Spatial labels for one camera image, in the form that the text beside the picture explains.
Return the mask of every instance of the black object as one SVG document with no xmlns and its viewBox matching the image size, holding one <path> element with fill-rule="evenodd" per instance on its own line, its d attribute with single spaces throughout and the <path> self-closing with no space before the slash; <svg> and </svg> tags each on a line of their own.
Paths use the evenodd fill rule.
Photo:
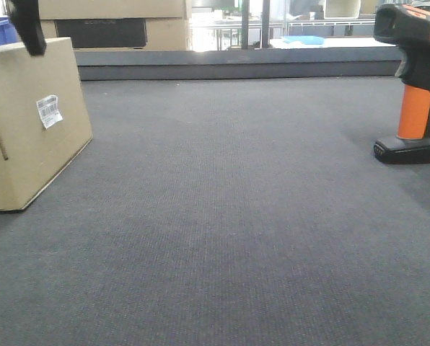
<svg viewBox="0 0 430 346">
<path fill-rule="evenodd" d="M 395 136 L 379 139 L 374 144 L 374 153 L 386 164 L 430 163 L 430 138 L 401 139 Z"/>
<path fill-rule="evenodd" d="M 38 0 L 8 0 L 6 11 L 27 52 L 32 56 L 44 55 L 47 43 L 40 26 Z"/>
<path fill-rule="evenodd" d="M 147 44 L 144 18 L 64 19 L 55 25 L 58 36 L 70 37 L 74 48 L 142 48 Z"/>
<path fill-rule="evenodd" d="M 378 140 L 375 156 L 387 163 L 430 162 L 430 12 L 384 4 L 376 13 L 374 38 L 404 53 L 396 76 L 405 84 L 398 135 Z"/>
</svg>

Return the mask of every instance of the metal frame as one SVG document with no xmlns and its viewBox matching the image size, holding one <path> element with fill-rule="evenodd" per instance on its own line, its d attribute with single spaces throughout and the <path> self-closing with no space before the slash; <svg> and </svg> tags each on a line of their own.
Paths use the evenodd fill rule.
<svg viewBox="0 0 430 346">
<path fill-rule="evenodd" d="M 392 76 L 394 46 L 197 52 L 77 51 L 82 80 Z"/>
</svg>

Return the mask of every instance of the cardboard box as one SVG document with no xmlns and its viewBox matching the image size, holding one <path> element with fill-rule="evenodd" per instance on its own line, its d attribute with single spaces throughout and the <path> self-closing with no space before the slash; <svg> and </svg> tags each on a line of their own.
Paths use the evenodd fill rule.
<svg viewBox="0 0 430 346">
<path fill-rule="evenodd" d="M 187 50 L 189 21 L 183 19 L 147 19 L 148 43 L 143 50 Z"/>
<path fill-rule="evenodd" d="M 47 44 L 0 46 L 0 211 L 25 209 L 92 139 L 71 41 Z"/>
<path fill-rule="evenodd" d="M 361 13 L 374 14 L 375 9 L 380 5 L 380 0 L 361 0 Z"/>
<path fill-rule="evenodd" d="M 325 0 L 324 19 L 356 19 L 361 0 Z"/>
<path fill-rule="evenodd" d="M 189 18 L 190 0 L 39 0 L 41 19 Z"/>
<path fill-rule="evenodd" d="M 43 34 L 46 37 L 58 37 L 56 23 L 57 21 L 53 20 L 41 21 Z M 187 50 L 190 47 L 189 21 L 178 18 L 148 18 L 146 19 L 146 36 L 147 44 L 142 50 Z"/>
</svg>

